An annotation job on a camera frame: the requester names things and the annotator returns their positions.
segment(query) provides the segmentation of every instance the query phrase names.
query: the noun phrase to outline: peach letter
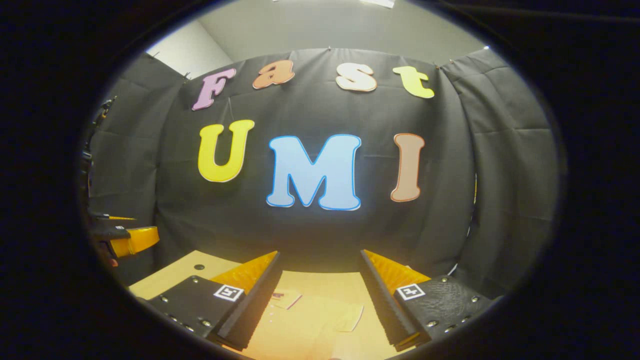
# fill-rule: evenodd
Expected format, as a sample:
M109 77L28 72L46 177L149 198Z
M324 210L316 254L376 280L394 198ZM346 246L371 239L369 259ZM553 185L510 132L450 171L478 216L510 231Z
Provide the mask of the peach letter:
M295 73L293 69L293 61L280 60L263 67L258 72L260 75L253 80L253 88L266 88L272 84L282 84L293 79Z
M420 196L418 169L424 139L414 134L397 134L394 136L394 142L400 148L400 167L396 188L391 192L391 200L396 202L415 200Z

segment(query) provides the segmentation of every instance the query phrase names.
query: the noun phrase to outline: purple letter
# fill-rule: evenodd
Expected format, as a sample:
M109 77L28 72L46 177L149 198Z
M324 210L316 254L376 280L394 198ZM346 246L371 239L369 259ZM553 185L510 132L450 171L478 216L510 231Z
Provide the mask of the purple letter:
M228 69L221 71L217 74L209 75L202 80L202 90L198 101L193 105L192 110L200 110L208 108L213 104L213 96L220 94L222 88L225 87L225 82L236 75L235 69Z

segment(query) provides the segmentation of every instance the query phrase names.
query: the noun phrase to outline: foam letter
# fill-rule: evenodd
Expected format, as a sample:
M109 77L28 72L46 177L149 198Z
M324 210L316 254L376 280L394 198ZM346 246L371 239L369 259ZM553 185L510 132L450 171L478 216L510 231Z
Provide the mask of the foam letter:
M373 70L366 65L344 63L338 65L336 71L340 76L335 78L335 82L345 90L373 91L378 87L376 80L370 76Z
M220 94L225 87L225 82L236 75L235 69L228 69L218 72L213 75L209 75L202 79L204 85L198 96L198 101L191 108L193 111L208 108L213 104L214 95Z
M231 152L229 161L225 165L216 165L214 155L218 135L225 127L219 124L205 126L200 130L200 152L198 153L198 170L206 180L216 183L226 183L235 178L242 170L244 163L244 146L249 130L253 129L253 121L238 120L229 125L229 130L234 134L231 139Z
M333 135L324 143L316 161L311 162L300 139L279 136L269 142L275 153L273 191L267 204L288 208L295 199L289 193L289 179L304 206L311 205L324 181L324 195L318 200L327 210L356 210L360 199L354 186L354 162L360 138L353 135Z
M293 69L293 61L280 60L263 67L258 72L260 75L253 80L253 88L266 88L272 84L282 84L293 79L295 73Z
M418 70L415 70L415 67L412 66L396 67L394 68L394 72L400 74L402 85L409 94L425 99L434 96L433 90L422 87L422 83L420 82L421 80L429 80L427 74L418 72Z
M420 196L418 187L418 167L420 166L420 149L424 140L414 134L397 134L394 142L400 148L400 168L398 182L391 192L391 200L396 202L415 200Z

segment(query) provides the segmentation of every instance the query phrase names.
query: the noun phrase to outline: yellow clamp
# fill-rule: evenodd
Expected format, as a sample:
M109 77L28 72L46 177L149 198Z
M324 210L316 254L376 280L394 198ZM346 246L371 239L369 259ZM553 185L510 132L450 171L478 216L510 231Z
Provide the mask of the yellow clamp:
M156 226L127 229L127 232L131 235L130 238L111 240L113 251L119 258L135 255L152 247L160 240Z

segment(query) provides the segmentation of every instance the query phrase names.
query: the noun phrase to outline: yellow letter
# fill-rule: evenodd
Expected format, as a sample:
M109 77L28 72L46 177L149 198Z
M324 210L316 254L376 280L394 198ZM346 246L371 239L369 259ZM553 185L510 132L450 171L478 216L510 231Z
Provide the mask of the yellow letter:
M409 94L425 99L434 96L433 90L422 87L422 83L420 82L420 80L429 80L427 74L418 72L418 70L415 70L415 67L412 66L396 67L394 68L394 72L400 74L402 85Z
M420 196L418 167L424 139L414 134L397 134L394 136L394 142L400 148L400 167L396 188L391 192L391 200L396 202L415 200Z
M229 161L222 166L216 165L214 154L218 135L222 133L225 127L219 124L203 127L200 130L202 141L200 142L200 152L198 153L200 175L206 180L216 183L226 183L235 178L242 170L246 136L249 130L253 129L253 125L254 123L251 120L238 120L229 125L229 130L234 134L234 137L231 139Z
M373 75L373 70L366 65L344 63L338 65L336 71L340 76L335 78L335 82L345 90L368 92L378 87L378 83L371 76Z

